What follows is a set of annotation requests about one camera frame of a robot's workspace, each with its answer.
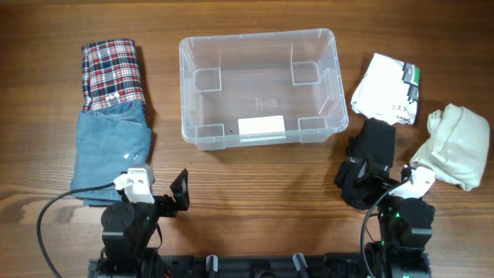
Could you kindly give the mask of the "black garment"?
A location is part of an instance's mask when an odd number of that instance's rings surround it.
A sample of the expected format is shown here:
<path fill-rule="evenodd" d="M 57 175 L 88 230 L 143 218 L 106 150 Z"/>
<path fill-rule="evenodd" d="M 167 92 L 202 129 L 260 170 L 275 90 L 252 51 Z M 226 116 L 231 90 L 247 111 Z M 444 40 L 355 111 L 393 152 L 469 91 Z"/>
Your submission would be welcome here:
<path fill-rule="evenodd" d="M 367 119 L 356 137 L 349 138 L 346 159 L 341 163 L 334 184 L 341 198 L 351 207 L 367 210 L 385 190 L 357 187 L 357 174 L 365 161 L 388 165 L 394 162 L 396 128 L 385 122 Z"/>

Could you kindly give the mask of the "cream cloth garment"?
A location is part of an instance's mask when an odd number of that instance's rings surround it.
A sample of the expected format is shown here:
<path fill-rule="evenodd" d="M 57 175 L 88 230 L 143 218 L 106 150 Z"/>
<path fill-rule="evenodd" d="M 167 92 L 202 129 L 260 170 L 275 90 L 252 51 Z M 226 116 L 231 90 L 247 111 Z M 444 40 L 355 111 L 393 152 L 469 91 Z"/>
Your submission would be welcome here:
<path fill-rule="evenodd" d="M 428 115 L 427 129 L 429 138 L 410 162 L 428 166 L 436 179 L 467 192 L 479 187 L 489 151 L 488 121 L 450 103 Z"/>

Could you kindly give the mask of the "blue denim jeans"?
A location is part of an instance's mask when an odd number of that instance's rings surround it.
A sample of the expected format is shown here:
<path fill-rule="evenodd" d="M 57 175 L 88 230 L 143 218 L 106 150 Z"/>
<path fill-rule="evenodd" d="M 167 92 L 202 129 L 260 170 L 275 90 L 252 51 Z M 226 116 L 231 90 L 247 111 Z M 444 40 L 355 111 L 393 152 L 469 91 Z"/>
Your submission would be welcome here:
<path fill-rule="evenodd" d="M 145 111 L 140 100 L 95 110 L 83 107 L 77 122 L 72 190 L 107 185 L 121 172 L 147 162 L 152 130 Z"/>

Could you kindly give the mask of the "white printed t-shirt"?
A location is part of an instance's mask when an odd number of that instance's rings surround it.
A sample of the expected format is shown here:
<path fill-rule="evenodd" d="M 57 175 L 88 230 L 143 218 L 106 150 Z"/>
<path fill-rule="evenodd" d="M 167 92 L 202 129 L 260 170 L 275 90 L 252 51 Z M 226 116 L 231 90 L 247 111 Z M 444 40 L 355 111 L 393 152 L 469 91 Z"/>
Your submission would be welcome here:
<path fill-rule="evenodd" d="M 418 112 L 420 68 L 375 53 L 351 98 L 357 114 L 389 125 L 414 124 Z"/>

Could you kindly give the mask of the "plaid flannel shirt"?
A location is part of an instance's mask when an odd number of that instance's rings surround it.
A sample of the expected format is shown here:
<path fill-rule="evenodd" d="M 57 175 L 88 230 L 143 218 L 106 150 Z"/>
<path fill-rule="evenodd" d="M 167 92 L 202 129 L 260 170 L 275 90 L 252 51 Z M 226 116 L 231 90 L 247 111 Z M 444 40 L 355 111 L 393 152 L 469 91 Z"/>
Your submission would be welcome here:
<path fill-rule="evenodd" d="M 84 110 L 146 102 L 135 41 L 92 42 L 82 46 L 81 52 Z"/>

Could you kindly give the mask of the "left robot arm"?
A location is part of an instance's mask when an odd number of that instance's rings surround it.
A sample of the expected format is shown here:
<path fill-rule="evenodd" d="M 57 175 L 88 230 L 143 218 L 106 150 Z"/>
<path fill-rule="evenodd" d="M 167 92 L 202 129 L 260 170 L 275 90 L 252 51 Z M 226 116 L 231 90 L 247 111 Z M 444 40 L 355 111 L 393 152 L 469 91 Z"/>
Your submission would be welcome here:
<path fill-rule="evenodd" d="M 158 220 L 174 218 L 190 205 L 188 170 L 171 183 L 172 195 L 151 193 L 154 172 L 148 164 L 136 164 L 113 180 L 121 201 L 107 207 L 101 216 L 104 248 L 92 277 L 171 277 L 171 268 L 148 243 L 157 232 Z"/>

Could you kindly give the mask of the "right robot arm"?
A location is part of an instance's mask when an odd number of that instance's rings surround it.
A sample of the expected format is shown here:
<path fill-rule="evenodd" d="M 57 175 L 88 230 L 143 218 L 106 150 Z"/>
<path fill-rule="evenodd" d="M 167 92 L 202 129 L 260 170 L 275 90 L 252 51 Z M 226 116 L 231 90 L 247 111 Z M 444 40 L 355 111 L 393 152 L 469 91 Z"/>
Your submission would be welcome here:
<path fill-rule="evenodd" d="M 430 278 L 425 246 L 432 237 L 435 207 L 423 200 L 435 172 L 413 163 L 397 181 L 376 171 L 363 179 L 377 186 L 360 231 L 360 265 L 364 277 Z"/>

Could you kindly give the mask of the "clear plastic storage container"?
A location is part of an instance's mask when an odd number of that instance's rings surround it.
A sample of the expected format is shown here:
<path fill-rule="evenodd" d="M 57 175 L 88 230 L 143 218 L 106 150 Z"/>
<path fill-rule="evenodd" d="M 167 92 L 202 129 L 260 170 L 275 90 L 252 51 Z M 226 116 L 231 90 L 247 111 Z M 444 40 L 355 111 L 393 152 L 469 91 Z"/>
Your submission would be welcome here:
<path fill-rule="evenodd" d="M 349 124 L 329 29 L 187 37 L 179 61 L 181 135 L 199 150 L 319 143 Z M 239 134 L 238 119 L 276 115 L 284 132 Z"/>

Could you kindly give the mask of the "white label sticker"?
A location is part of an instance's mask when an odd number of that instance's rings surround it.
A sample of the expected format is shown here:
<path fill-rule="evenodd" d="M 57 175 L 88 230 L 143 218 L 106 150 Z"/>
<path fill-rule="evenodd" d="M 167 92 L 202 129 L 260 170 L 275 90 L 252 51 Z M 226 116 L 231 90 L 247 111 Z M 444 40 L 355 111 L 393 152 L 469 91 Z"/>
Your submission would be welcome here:
<path fill-rule="evenodd" d="M 238 119 L 239 134 L 270 134 L 284 132 L 284 117 L 281 115 Z"/>

